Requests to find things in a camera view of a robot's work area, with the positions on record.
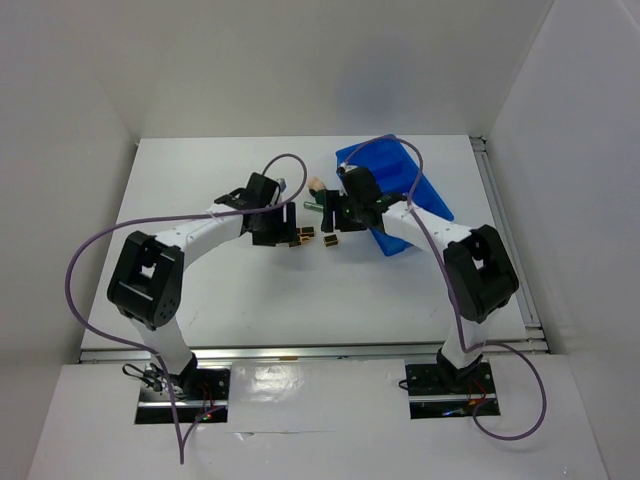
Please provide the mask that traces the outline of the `black gold lipstick cap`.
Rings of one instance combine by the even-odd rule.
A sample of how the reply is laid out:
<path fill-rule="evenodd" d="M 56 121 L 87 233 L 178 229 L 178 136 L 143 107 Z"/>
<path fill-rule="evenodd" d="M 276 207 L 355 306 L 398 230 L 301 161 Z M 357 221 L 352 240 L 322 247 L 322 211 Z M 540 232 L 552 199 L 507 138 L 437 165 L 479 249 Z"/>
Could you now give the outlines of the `black gold lipstick cap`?
<path fill-rule="evenodd" d="M 323 243 L 325 247 L 335 246 L 338 244 L 338 237 L 336 235 L 324 236 Z"/>

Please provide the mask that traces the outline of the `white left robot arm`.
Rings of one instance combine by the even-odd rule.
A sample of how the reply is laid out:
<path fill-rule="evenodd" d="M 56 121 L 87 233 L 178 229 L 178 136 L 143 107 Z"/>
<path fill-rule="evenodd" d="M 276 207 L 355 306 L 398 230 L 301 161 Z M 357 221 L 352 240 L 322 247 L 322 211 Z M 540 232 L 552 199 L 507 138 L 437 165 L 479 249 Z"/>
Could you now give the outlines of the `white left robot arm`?
<path fill-rule="evenodd" d="M 225 242 L 249 233 L 258 246 L 296 239 L 294 203 L 278 206 L 285 181 L 254 172 L 246 186 L 214 201 L 202 219 L 125 240 L 107 289 L 107 298 L 130 319 L 143 344 L 163 359 L 163 389 L 176 399 L 189 397 L 204 380 L 187 346 L 176 314 L 183 276 L 196 260 Z"/>

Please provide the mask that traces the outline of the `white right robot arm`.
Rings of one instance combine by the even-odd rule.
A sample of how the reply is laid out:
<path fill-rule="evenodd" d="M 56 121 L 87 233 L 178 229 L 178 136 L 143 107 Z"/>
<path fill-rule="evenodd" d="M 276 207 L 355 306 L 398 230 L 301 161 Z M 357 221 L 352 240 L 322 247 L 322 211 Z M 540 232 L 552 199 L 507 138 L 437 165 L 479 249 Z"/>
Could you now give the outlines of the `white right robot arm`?
<path fill-rule="evenodd" d="M 342 188 L 317 179 L 308 189 L 323 207 L 321 229 L 330 233 L 373 230 L 431 253 L 443 275 L 454 321 L 436 355 L 436 379 L 448 392 L 460 391 L 483 355 L 494 313 L 520 286 L 498 231 L 471 228 L 418 207 L 409 193 L 384 193 L 365 167 L 339 170 Z"/>

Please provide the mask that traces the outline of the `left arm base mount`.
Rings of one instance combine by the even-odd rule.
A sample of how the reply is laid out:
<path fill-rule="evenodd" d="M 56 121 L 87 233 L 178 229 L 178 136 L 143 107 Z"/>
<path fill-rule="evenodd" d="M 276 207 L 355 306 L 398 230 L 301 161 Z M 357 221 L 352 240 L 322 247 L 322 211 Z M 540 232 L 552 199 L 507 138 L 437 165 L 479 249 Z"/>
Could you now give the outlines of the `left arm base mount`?
<path fill-rule="evenodd" d="M 139 367 L 126 363 L 121 371 L 140 384 L 134 422 L 137 425 L 171 424 L 169 385 L 159 368 L 155 364 Z M 226 423 L 230 380 L 231 370 L 222 367 L 200 369 L 195 385 L 186 390 L 174 380 L 172 387 L 179 422 Z"/>

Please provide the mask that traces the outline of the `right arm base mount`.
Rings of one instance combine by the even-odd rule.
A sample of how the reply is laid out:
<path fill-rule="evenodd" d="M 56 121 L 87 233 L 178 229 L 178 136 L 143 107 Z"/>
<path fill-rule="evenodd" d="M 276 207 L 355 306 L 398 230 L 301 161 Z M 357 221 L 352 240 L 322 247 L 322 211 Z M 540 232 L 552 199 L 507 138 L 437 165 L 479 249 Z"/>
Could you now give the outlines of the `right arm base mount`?
<path fill-rule="evenodd" d="M 479 366 L 454 386 L 446 386 L 435 363 L 406 364 L 405 378 L 398 387 L 408 395 L 412 420 L 500 416 L 499 400 L 488 362 Z"/>

